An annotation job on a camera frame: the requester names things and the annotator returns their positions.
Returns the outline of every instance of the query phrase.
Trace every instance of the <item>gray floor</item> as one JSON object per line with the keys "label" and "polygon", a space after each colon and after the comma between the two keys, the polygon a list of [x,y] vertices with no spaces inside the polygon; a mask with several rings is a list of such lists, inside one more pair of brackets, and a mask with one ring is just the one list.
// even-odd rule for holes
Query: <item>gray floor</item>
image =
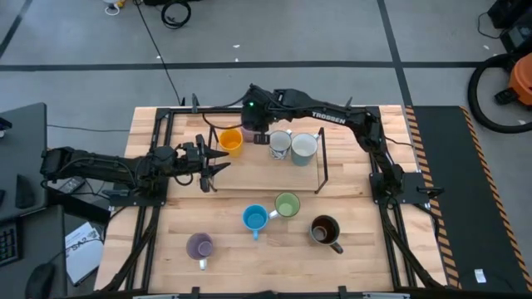
{"label": "gray floor", "polygon": [[[402,61],[483,61],[504,52],[499,41],[476,32],[476,18],[495,0],[385,0]],[[23,0],[0,2],[0,41]],[[392,61],[377,0],[204,0],[192,2],[190,23],[163,27],[154,7],[142,7],[166,62]],[[9,46],[7,65],[159,63],[136,7],[108,17],[99,0],[33,0]],[[485,31],[495,34],[489,20]],[[467,105],[472,69],[405,69],[414,105]],[[232,68],[171,70],[181,96],[194,92],[203,105],[241,96],[249,83],[294,87],[311,96],[353,104],[403,105],[393,68]],[[495,107],[504,73],[489,71],[480,83],[488,115],[502,123],[530,120],[519,107]],[[128,129],[136,106],[176,105],[164,71],[0,71],[0,110],[44,101],[48,121],[95,129]],[[532,133],[500,135],[479,125],[477,133],[527,264],[532,264],[532,214],[528,152]],[[50,128],[51,147],[70,145],[123,154],[127,133],[89,133]],[[67,229],[75,219],[67,220]],[[93,278],[73,293],[91,289]]]}

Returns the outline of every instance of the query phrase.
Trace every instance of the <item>black floor mat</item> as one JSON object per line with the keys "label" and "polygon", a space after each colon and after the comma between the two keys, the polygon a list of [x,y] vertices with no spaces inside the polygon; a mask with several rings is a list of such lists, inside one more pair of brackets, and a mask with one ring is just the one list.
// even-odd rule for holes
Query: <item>black floor mat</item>
{"label": "black floor mat", "polygon": [[[467,112],[458,106],[406,108],[426,182],[445,188],[440,213],[449,282],[465,290],[528,292],[532,282]],[[475,275],[481,269],[482,276]]]}

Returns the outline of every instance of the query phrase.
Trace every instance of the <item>wooden table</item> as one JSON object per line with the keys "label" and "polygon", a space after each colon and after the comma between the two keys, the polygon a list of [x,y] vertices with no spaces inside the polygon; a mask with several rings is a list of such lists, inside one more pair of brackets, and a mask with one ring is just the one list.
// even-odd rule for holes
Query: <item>wooden table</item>
{"label": "wooden table", "polygon": [[[155,107],[137,108],[126,147],[126,157],[143,155],[149,149]],[[402,108],[380,106],[386,136],[410,142]],[[233,125],[235,115],[208,115],[217,125]],[[287,124],[278,124],[284,129]],[[197,179],[188,187],[170,181],[168,202],[161,210],[150,292],[337,292],[347,286],[350,292],[390,291],[392,280],[383,239],[378,207],[372,201],[368,183],[369,156],[358,146],[346,127],[311,118],[295,120],[294,131],[317,132],[325,128],[329,181],[319,194],[295,192],[302,207],[296,217],[272,220],[254,241],[242,224],[242,212],[253,203],[273,210],[279,191],[220,190],[204,194]],[[172,145],[193,141],[196,134],[208,136],[208,126],[197,115],[175,117]],[[415,171],[412,148],[388,143],[393,159],[405,171]],[[411,250],[426,270],[446,284],[431,219],[422,211],[401,206]],[[96,289],[105,286],[131,251],[138,208],[127,208],[113,218],[101,261]],[[310,241],[308,227],[318,215],[327,214],[340,224],[344,254]],[[185,252],[193,233],[209,233],[214,239],[214,255],[208,269],[200,271],[197,261]],[[396,248],[401,282],[406,274],[401,254]],[[144,265],[144,255],[137,264],[137,279]]]}

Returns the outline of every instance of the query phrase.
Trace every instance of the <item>blue mug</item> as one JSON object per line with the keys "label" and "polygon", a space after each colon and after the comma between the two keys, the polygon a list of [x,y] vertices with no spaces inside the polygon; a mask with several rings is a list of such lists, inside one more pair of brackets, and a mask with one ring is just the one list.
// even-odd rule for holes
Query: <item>blue mug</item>
{"label": "blue mug", "polygon": [[242,219],[246,228],[253,232],[253,239],[259,240],[259,230],[268,223],[268,210],[260,204],[250,205],[245,209]]}
{"label": "blue mug", "polygon": [[307,166],[318,151],[320,135],[299,134],[292,138],[292,162],[297,166]]}

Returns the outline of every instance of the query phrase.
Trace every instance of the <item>white mug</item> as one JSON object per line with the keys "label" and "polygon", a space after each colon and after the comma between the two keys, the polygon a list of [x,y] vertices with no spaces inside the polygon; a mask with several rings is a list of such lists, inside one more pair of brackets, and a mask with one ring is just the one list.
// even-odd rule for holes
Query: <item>white mug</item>
{"label": "white mug", "polygon": [[285,159],[292,144],[291,130],[276,130],[269,135],[269,154],[274,159]]}
{"label": "white mug", "polygon": [[320,135],[299,134],[292,140],[292,162],[297,166],[306,166],[318,151]]}

